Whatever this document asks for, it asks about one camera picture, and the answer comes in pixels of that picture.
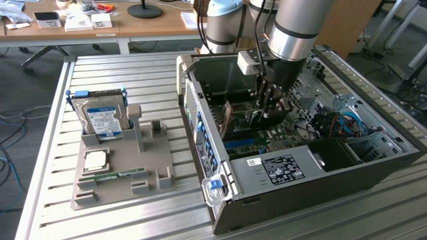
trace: gray carpet floor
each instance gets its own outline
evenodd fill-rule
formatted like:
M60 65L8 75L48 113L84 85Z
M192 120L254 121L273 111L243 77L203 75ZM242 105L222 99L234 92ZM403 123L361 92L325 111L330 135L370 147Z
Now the gray carpet floor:
M366 33L373 34L378 28L385 14L379 17L374 17L369 23ZM385 32L382 39L389 35L390 28ZM383 62L386 64L397 64L405 70L406 65L410 63L413 57L417 55L418 51L422 49L427 43L427 36L415 31L414 29L407 29L402 38L398 40L393 50L394 55L386 55ZM131 53L139 52L170 52L170 51L188 51L195 47L200 47L200 40L174 40L174 41L159 41L146 42L142 45L135 45L140 50L132 50ZM92 55L110 55L119 54L119 46L115 43L100 44L102 50L98 51L92 49L88 45L66 46L66 51L75 56L92 56ZM35 53L40 47L30 47L30 50ZM23 72L20 64L30 57L30 54L23 54L19 52L18 48L11 48L7 55L0 57L0 112L10 110L24 110L40 105L48 105L52 103L54 94L56 90L58 80L63 65L63 55L52 51L46 56L38 60L31 67L35 70L34 75L27 75ZM350 64L358 69L361 73L367 73L381 65L371 60L363 58L359 54L351 54L347 57ZM377 71L369 75L369 79L383 84L397 80L397 77L389 74L387 69ZM427 80L427 69L422 73L422 79ZM34 113L34 116L39 116L48 113L48 109L42 109ZM23 140L7 148L7 154L12 160L18 174L20 176L22 184L26 188L30 186L34 167L36 163L39 148L42 144L43 134L46 130L47 118L28 120L27 134ZM23 119L15 118L8 119L10 123L22 124ZM7 136L16 130L16 127L6 126L0 124L0 141L7 138ZM19 137L15 136L6 144L12 143ZM6 177L6 170L0 172L0 181ZM12 203L18 196L18 184L11 175L8 181L3 186L0 186L0 209L3 209L10 203ZM26 191L23 196L14 206L18 210L16 212L8 212L0 215L0 239L11 240L15 237L16 229L19 225L19 220L22 212L19 208L24 206L26 201Z

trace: aluminum slotted table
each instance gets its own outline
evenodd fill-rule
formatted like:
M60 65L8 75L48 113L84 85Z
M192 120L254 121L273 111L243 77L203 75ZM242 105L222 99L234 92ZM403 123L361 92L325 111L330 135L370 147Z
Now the aluminum slotted table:
M178 105L176 57L183 54L190 52L83 56L64 63L16 239L331 240L427 235L426 157L367 191L212 235ZM127 88L128 103L142 106L140 124L163 119L167 125L178 187L168 193L75 211L71 197L82 124L64 92L120 87Z

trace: black lamp base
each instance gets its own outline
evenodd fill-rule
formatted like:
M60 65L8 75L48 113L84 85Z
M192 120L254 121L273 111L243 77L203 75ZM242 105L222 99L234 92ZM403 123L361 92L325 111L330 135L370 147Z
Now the black lamp base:
M139 19L152 19L159 17L163 11L154 5L146 4L146 8L143 8L143 5L138 4L128 7L127 13Z

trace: hard drive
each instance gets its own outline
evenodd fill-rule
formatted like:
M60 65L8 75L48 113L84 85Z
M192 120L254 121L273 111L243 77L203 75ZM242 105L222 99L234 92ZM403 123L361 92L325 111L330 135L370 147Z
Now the hard drive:
M78 114L86 134L96 134L99 140L122 137L122 131L131 128L127 116L127 91L67 91L67 101Z

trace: hard drive label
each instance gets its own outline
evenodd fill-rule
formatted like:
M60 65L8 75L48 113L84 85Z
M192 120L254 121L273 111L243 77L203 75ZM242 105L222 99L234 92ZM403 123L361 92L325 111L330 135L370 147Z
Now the hard drive label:
M114 137L122 132L120 121L115 118L116 112L114 106L87 110L95 133L102 137Z
M305 174L293 155L262 160L262 165L265 166L266 173L269 174L274 185L285 184L305 178Z

